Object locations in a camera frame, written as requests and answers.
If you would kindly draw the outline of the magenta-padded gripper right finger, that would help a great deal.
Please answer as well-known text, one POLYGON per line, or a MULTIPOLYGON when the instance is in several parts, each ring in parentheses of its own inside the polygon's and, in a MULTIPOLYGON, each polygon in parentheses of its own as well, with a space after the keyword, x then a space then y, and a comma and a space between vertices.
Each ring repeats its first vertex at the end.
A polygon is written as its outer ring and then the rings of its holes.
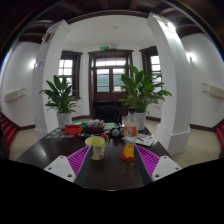
POLYGON ((158 156, 139 145, 135 146, 134 155, 139 165, 144 185, 181 170, 181 167, 169 156, 158 156))

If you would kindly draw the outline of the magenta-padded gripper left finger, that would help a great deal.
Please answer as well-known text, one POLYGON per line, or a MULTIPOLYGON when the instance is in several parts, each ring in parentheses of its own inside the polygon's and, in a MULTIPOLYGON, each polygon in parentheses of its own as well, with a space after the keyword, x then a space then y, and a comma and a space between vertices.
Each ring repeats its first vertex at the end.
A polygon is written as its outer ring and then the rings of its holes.
POLYGON ((82 186, 92 155, 93 146, 85 146, 69 156, 58 156, 45 171, 82 186))

